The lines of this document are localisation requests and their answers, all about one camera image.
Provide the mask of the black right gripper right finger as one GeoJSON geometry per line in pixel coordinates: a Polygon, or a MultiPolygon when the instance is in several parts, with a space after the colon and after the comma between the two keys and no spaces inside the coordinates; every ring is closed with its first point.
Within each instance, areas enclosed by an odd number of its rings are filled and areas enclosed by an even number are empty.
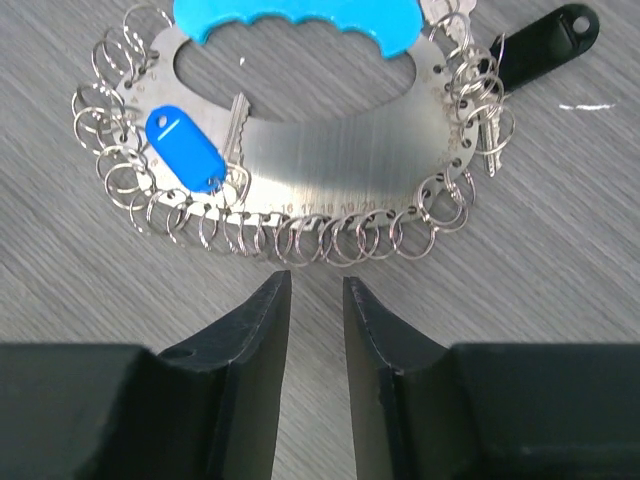
{"type": "Polygon", "coordinates": [[[391,312],[358,277],[343,281],[343,326],[358,478],[452,478],[443,406],[449,349],[391,312]]]}

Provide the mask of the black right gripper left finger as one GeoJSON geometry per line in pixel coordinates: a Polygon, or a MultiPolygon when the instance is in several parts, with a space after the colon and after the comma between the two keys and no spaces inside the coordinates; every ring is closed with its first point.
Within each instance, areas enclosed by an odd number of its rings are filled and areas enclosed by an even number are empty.
{"type": "Polygon", "coordinates": [[[272,274],[245,302],[163,350],[187,374],[177,415],[192,479],[269,479],[287,356],[292,279],[272,274]]]}

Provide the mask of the steel key organizer blue handle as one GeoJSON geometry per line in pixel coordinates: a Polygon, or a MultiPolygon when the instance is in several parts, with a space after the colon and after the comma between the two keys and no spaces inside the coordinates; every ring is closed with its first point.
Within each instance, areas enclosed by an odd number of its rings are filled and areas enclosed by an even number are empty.
{"type": "Polygon", "coordinates": [[[145,41],[129,20],[94,45],[95,80],[71,98],[73,131],[95,158],[111,202],[144,235],[291,266],[323,261],[426,257],[439,237],[463,229],[476,199],[474,147],[459,143],[447,113],[448,40],[429,40],[418,5],[408,50],[415,76],[394,100],[342,118],[283,123],[255,116],[242,134],[242,162],[227,163],[212,193],[186,189],[145,134],[150,112],[175,105],[222,155],[231,106],[210,102],[178,78],[188,37],[175,16],[145,41]]]}

